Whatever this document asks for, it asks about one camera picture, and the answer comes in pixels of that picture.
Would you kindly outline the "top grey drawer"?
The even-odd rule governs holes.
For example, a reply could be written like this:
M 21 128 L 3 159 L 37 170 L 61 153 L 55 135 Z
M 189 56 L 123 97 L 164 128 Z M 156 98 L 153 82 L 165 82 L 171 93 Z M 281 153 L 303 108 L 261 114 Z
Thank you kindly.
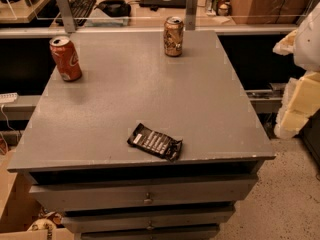
M 53 211 L 102 210 L 243 200 L 257 180 L 231 175 L 38 185 L 30 194 Z

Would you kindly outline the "grey drawer cabinet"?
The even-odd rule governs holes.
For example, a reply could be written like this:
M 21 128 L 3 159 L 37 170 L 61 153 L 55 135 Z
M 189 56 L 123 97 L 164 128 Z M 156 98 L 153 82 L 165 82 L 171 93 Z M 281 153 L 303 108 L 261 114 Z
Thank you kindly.
M 76 33 L 82 77 L 53 74 L 9 170 L 31 188 L 198 176 L 256 175 L 273 157 L 269 139 L 217 35 L 189 31 L 169 57 L 160 32 Z M 183 142 L 168 161 L 127 143 L 142 123 Z M 64 217 L 223 207 L 237 201 L 56 211 Z

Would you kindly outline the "right metal bracket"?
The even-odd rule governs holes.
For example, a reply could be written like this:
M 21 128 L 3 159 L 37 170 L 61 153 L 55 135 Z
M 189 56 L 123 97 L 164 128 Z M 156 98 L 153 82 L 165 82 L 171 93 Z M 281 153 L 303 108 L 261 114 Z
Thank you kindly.
M 196 13 L 198 0 L 186 0 L 185 29 L 194 30 L 196 28 Z

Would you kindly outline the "middle grey drawer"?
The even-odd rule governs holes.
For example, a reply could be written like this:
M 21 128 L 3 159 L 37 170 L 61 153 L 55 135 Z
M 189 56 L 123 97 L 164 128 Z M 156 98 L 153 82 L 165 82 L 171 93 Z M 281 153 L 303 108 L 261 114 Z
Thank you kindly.
M 232 205 L 173 206 L 168 209 L 153 207 L 147 211 L 110 213 L 97 216 L 64 217 L 62 224 L 73 233 L 122 231 L 175 226 L 219 224 L 234 213 Z

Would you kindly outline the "yellow foam block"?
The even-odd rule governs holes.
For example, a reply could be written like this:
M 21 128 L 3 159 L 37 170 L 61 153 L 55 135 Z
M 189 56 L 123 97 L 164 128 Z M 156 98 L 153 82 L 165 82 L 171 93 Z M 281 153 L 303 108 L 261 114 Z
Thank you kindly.
M 299 79 L 290 78 L 276 117 L 275 135 L 282 139 L 294 137 L 319 109 L 320 73 L 306 72 Z

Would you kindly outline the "white power strip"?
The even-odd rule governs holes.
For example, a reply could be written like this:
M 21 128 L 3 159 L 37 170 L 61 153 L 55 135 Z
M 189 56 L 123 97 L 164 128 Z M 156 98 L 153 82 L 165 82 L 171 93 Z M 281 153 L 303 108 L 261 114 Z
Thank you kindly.
M 17 93 L 0 94 L 0 104 L 12 103 L 18 98 Z

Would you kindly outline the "black headphones pouch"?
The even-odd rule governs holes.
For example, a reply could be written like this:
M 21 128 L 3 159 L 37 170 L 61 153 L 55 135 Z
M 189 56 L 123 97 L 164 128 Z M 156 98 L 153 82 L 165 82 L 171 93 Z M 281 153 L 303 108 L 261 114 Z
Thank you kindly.
M 131 13 L 131 5 L 124 0 L 104 0 L 97 5 L 97 8 L 110 17 L 124 17 Z

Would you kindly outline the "orange brown soda can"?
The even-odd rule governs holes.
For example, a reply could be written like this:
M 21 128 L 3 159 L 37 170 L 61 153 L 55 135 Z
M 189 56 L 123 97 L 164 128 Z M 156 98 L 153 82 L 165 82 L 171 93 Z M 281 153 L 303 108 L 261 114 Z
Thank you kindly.
M 170 16 L 164 22 L 164 52 L 171 57 L 182 54 L 184 23 L 180 17 Z

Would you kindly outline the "black laptop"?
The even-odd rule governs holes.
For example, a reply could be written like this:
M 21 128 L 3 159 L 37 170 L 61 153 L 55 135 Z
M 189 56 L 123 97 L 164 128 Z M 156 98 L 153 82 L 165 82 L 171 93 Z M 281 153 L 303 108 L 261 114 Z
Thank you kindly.
M 139 5 L 141 7 L 185 8 L 186 0 L 140 0 Z

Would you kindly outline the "left metal bracket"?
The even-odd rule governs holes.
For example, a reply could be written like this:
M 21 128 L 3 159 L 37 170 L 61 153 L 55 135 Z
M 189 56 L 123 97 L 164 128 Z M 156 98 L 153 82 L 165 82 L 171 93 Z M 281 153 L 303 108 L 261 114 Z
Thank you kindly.
M 74 33 L 77 29 L 75 20 L 73 18 L 69 0 L 56 0 L 60 10 L 61 19 L 64 29 L 68 33 Z

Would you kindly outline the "black keyboard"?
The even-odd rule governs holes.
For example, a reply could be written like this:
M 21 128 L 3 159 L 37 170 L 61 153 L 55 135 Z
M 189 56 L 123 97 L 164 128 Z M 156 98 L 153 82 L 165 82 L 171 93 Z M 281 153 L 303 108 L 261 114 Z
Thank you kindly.
M 59 10 L 65 11 L 65 9 L 68 8 L 74 19 L 74 23 L 77 26 L 83 26 L 95 7 L 96 1 L 97 0 L 70 0 L 69 4 L 63 3 Z

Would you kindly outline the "metal bracket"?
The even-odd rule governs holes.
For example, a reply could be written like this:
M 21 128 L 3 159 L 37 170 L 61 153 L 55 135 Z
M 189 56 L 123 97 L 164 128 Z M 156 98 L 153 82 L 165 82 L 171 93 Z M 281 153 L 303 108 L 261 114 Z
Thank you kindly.
M 60 10 L 61 19 L 64 29 L 68 33 L 74 33 L 77 29 L 75 20 L 73 18 L 69 0 L 56 0 Z
M 185 29 L 194 30 L 196 28 L 196 13 L 198 0 L 186 0 Z

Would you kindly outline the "black snack bag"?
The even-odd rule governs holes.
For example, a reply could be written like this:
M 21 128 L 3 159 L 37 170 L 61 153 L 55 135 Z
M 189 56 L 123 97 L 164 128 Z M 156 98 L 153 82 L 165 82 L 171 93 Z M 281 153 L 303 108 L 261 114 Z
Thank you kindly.
M 180 157 L 183 142 L 151 130 L 139 123 L 127 140 L 127 143 L 150 155 L 168 161 L 176 161 Z

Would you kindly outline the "bottom grey drawer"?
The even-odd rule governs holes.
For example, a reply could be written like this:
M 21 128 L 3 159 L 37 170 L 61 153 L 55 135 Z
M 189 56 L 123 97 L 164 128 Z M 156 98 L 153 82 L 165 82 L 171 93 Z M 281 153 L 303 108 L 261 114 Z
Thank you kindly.
M 84 233 L 81 240 L 209 240 L 217 235 L 216 224 Z

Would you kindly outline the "cans on back desk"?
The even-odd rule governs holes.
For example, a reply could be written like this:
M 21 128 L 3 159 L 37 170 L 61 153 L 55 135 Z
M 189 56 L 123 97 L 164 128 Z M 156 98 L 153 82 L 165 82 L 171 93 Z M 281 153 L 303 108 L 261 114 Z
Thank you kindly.
M 206 0 L 205 12 L 209 16 L 228 16 L 231 13 L 231 0 Z

